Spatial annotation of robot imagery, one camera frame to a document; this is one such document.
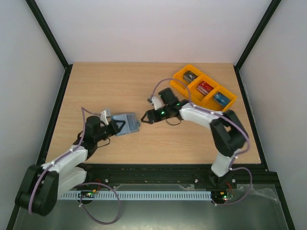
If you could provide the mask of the blue leather card holder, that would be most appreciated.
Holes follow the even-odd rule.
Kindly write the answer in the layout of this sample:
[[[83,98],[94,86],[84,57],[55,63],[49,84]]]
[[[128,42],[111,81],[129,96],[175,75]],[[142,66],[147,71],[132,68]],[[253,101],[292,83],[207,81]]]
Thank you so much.
[[[111,120],[124,120],[126,121],[125,126],[123,127],[122,131],[116,136],[122,136],[126,134],[131,134],[135,132],[139,132],[140,130],[140,122],[136,117],[135,113],[124,113],[124,114],[117,114],[111,116]]]

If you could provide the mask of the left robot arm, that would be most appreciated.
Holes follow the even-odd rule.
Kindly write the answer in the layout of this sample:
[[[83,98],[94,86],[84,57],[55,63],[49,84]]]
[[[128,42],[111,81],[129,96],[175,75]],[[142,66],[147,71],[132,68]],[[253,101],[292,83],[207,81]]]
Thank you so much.
[[[126,121],[115,119],[106,123],[98,116],[84,119],[82,131],[65,153],[50,162],[28,167],[15,204],[29,214],[49,214],[61,195],[85,181],[87,171],[79,165],[95,153],[98,142],[117,135],[125,124]]]

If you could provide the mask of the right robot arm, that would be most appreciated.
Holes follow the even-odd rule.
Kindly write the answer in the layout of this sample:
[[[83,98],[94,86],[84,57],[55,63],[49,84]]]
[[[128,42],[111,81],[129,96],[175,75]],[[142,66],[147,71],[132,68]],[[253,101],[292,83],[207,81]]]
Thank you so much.
[[[179,100],[170,88],[166,88],[148,99],[153,109],[144,113],[141,121],[154,124],[170,118],[190,121],[208,128],[213,136],[218,154],[211,166],[213,172],[209,182],[213,187],[221,187],[226,182],[226,174],[231,169],[235,158],[242,154],[245,144],[250,144],[249,137],[232,110],[213,111],[190,102]]]

